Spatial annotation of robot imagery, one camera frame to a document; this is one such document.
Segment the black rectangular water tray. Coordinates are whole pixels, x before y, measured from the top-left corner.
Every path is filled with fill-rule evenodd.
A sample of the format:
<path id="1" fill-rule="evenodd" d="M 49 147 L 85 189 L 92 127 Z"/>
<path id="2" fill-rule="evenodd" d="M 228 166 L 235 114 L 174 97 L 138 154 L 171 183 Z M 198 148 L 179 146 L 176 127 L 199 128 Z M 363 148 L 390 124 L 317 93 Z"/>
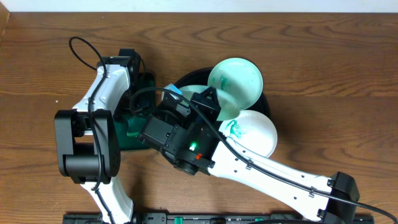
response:
<path id="1" fill-rule="evenodd" d="M 147 120 L 155 111 L 155 92 L 151 90 L 154 86 L 155 80 L 153 74 L 147 73 L 144 87 L 136 91 L 130 99 L 130 110 L 134 116 L 142 116 Z M 127 136 L 127 117 L 118 116 L 118 106 L 116 107 L 113 118 L 121 151 L 138 151 L 149 148 L 141 139 L 141 132 L 136 137 L 130 138 Z"/>

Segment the round black tray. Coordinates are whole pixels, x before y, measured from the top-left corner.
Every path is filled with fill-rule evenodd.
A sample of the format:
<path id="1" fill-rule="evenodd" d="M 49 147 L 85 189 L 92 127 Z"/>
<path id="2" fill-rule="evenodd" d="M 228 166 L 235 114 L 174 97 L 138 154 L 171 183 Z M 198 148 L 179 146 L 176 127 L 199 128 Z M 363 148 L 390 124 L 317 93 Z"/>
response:
<path id="1" fill-rule="evenodd" d="M 194 70 L 177 80 L 174 85 L 177 88 L 188 85 L 206 85 L 212 69 L 213 67 Z M 271 109 L 269 107 L 268 100 L 263 93 L 260 95 L 259 99 L 251 107 L 248 108 L 248 110 L 260 112 L 266 115 L 269 119 L 272 119 Z"/>

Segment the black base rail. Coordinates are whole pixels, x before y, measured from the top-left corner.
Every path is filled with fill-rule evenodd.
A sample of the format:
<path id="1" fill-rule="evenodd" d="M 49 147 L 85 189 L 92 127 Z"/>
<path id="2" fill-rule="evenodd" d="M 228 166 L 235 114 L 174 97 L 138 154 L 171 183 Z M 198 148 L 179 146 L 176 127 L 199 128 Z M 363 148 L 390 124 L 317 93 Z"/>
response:
<path id="1" fill-rule="evenodd" d="M 168 215 L 166 213 L 138 213 L 132 216 L 131 223 L 143 224 L 175 224 L 175 223 L 197 223 L 197 224 L 214 224 L 214 223 L 251 223 L 261 220 L 283 219 L 293 220 L 302 219 L 295 214 L 274 213 L 271 215 Z M 84 224 L 84 223 L 104 223 L 101 214 L 64 214 L 63 224 Z"/>

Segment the green sponge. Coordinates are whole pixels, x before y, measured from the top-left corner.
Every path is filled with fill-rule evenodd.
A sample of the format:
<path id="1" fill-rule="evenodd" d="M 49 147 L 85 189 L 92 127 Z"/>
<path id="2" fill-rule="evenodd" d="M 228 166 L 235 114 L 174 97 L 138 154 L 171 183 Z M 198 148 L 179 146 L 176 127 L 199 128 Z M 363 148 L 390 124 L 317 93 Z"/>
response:
<path id="1" fill-rule="evenodd" d="M 146 118 L 142 116 L 128 116 L 127 117 L 127 131 L 128 137 L 136 137 L 146 123 Z"/>

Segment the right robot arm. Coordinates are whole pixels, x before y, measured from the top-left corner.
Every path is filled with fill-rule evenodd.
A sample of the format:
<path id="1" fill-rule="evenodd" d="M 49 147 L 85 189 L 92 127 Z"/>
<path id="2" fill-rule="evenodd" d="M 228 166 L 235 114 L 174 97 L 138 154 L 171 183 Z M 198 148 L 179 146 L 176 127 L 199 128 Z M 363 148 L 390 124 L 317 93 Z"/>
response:
<path id="1" fill-rule="evenodd" d="M 260 102 L 261 91 L 169 85 L 162 94 L 140 139 L 176 169 L 247 185 L 285 203 L 308 221 L 353 221 L 359 191 L 351 176 L 309 174 L 271 160 L 276 128 L 263 111 L 252 109 Z"/>

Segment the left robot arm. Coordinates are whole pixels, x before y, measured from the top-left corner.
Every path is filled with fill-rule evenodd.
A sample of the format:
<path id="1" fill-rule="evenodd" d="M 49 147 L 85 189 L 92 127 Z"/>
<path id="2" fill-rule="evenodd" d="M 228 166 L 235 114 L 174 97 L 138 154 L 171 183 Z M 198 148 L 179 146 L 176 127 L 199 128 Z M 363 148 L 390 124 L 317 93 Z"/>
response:
<path id="1" fill-rule="evenodd" d="M 133 49 L 101 58 L 85 96 L 54 117 L 59 171 L 93 197 L 100 223 L 130 223 L 133 218 L 134 204 L 118 172 L 123 151 L 148 149 L 138 139 L 145 119 L 129 110 L 131 95 L 154 85 L 153 75 L 143 74 L 140 65 Z"/>

